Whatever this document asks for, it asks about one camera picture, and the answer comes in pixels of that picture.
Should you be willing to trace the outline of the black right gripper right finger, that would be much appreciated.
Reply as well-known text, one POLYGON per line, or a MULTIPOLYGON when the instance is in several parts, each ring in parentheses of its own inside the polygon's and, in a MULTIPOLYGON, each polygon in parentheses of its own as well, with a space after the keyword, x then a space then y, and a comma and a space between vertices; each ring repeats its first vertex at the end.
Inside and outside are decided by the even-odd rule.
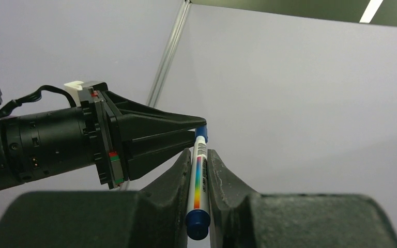
POLYGON ((397 247, 382 207, 361 194, 261 194, 208 151, 211 247, 397 247))

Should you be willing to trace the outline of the blue capped whiteboard marker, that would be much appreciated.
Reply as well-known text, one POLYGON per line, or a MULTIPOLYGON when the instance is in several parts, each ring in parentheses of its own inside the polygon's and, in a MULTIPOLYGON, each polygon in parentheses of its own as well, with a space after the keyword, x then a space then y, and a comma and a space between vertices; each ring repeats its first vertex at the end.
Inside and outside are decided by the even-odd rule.
POLYGON ((185 217, 188 237, 193 240, 206 238, 210 222, 206 139, 203 136, 197 136, 193 147, 185 217))

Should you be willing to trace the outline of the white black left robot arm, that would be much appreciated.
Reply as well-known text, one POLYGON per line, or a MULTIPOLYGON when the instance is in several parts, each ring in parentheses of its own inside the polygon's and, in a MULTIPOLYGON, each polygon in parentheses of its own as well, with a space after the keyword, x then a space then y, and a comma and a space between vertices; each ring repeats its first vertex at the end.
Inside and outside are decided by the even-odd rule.
POLYGON ((6 104, 0 89, 0 191, 91 165, 115 189, 192 147, 205 124, 126 99, 105 82, 43 85, 6 104))

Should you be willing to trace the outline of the blue marker cap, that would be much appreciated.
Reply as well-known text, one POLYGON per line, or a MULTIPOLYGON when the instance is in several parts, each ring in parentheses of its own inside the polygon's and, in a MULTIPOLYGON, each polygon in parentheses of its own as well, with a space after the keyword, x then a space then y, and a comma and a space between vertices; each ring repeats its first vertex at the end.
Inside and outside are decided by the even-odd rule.
POLYGON ((208 143, 208 132, 207 132, 207 126, 201 126, 195 129, 195 139, 198 137, 203 137, 205 140, 205 143, 208 143))

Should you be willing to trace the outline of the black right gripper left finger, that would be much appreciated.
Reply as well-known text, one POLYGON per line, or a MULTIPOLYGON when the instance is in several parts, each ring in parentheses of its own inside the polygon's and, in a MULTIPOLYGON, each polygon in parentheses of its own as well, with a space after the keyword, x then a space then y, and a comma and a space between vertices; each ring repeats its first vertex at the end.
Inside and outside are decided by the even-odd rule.
POLYGON ((139 191, 40 191, 0 220, 0 247, 186 247, 191 152, 139 191))

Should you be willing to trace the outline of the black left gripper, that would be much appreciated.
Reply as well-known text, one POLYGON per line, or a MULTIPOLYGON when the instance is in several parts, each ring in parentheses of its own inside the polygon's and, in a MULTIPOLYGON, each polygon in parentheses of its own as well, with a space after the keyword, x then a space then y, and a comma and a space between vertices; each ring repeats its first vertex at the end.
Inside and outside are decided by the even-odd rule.
POLYGON ((137 180, 195 142, 194 131, 207 124, 203 117, 164 112, 93 87, 80 91, 80 104, 101 184, 119 189, 126 182, 119 151, 112 143, 108 105, 123 142, 127 174, 137 180))

